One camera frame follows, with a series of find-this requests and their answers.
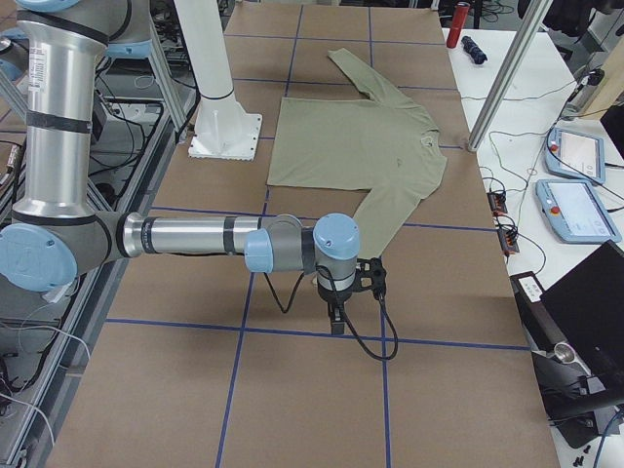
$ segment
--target screen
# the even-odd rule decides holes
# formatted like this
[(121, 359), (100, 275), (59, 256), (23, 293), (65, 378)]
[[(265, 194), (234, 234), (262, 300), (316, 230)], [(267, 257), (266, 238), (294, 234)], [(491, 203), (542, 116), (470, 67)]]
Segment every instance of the screen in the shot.
[(602, 244), (548, 289), (542, 302), (604, 386), (624, 385), (624, 253)]
[(596, 177), (599, 164), (598, 141), (568, 132), (561, 132), (561, 138), (559, 158), (585, 176)]
[(562, 216), (570, 232), (574, 236), (611, 235), (603, 214), (599, 210), (587, 185), (584, 183), (548, 184), (556, 205), (561, 209)]

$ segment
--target cardboard table surface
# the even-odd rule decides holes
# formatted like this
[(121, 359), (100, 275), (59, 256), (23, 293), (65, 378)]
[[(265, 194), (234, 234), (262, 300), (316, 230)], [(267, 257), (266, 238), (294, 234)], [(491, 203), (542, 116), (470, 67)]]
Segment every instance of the cardboard table surface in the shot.
[[(429, 109), (448, 157), (384, 254), (399, 355), (331, 336), (309, 278), (283, 315), (240, 258), (138, 258), (48, 466), (558, 466), (437, 14), (244, 3), (226, 43), (237, 99), (264, 116), (255, 159), (181, 145), (152, 214), (354, 213), (364, 193), (265, 184), (281, 97), (359, 98), (327, 58), (349, 49)], [(283, 300), (296, 276), (273, 275)], [(347, 311), (388, 355), (372, 297)]]

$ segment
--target red bottle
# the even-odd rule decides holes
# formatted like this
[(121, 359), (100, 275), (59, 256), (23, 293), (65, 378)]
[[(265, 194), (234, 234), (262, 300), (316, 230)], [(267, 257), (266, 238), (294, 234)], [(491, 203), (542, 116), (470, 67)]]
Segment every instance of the red bottle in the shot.
[(452, 24), (450, 25), (450, 31), (448, 32), (447, 47), (454, 49), (459, 40), (459, 34), (464, 27), (466, 17), (468, 16), (468, 10), (470, 10), (470, 4), (466, 2), (459, 2), (455, 5), (455, 13), (452, 16)]

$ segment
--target white cable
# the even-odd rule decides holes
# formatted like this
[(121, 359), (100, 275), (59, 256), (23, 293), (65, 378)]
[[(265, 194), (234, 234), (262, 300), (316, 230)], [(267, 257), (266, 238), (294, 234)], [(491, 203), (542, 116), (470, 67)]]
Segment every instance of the white cable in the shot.
[(40, 409), (38, 409), (37, 407), (35, 407), (34, 405), (30, 403), (23, 402), (22, 400), (18, 400), (16, 398), (10, 397), (9, 395), (5, 395), (4, 393), (0, 393), (0, 397), (6, 398), (7, 400), (10, 400), (15, 403), (19, 403), (20, 405), (24, 405), (25, 407), (29, 407), (37, 411), (37, 413), (39, 413), (39, 415), (43, 418), (44, 422), (46, 423), (46, 426), (48, 426), (48, 431), (50, 432), (50, 440), (52, 441), (52, 447), (55, 446), (55, 443), (57, 442), (55, 440), (55, 433), (52, 430), (52, 425), (50, 424), (50, 420), (48, 419), (48, 416), (46, 416), (44, 412), (42, 412)]
[(84, 339), (82, 339), (82, 338), (80, 338), (80, 337), (78, 337), (78, 336), (76, 336), (74, 334), (68, 333), (67, 331), (63, 331), (61, 329), (58, 329), (56, 327), (52, 327), (52, 326), (49, 326), (49, 325), (37, 325), (37, 326), (33, 326), (33, 327), (9, 327), (7, 324), (4, 324), (4, 323), (0, 322), (0, 326), (4, 327), (7, 330), (12, 330), (14, 332), (21, 332), (23, 330), (52, 330), (52, 331), (55, 331), (57, 333), (63, 334), (65, 336), (67, 336), (68, 338), (73, 338), (76, 341), (80, 342), (80, 344), (82, 344), (84, 346), (85, 351), (87, 352), (87, 359), (88, 359), (88, 361), (91, 361), (91, 350), (89, 349), (89, 345), (87, 344), (87, 342)]

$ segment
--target light blue joint cap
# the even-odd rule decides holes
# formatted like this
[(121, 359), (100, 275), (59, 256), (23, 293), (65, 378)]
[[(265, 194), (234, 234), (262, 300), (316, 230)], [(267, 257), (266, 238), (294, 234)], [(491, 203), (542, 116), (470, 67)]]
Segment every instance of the light blue joint cap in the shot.
[(40, 13), (56, 13), (73, 7), (81, 0), (16, 0), (26, 10)]
[(252, 273), (273, 271), (273, 246), (266, 229), (258, 229), (245, 240), (245, 264)]
[(109, 44), (106, 56), (112, 59), (147, 59), (152, 53), (152, 41)]
[(314, 243), (334, 260), (349, 260), (360, 253), (360, 229), (351, 216), (327, 214), (314, 226)]
[(0, 273), (20, 288), (42, 293), (71, 283), (78, 267), (57, 236), (43, 227), (19, 223), (0, 232)]
[(17, 68), (15, 65), (10, 63), (9, 61), (2, 60), (0, 58), (0, 68), (4, 71), (4, 74), (7, 75), (11, 81), (16, 81), (18, 78), (23, 75), (22, 71)]

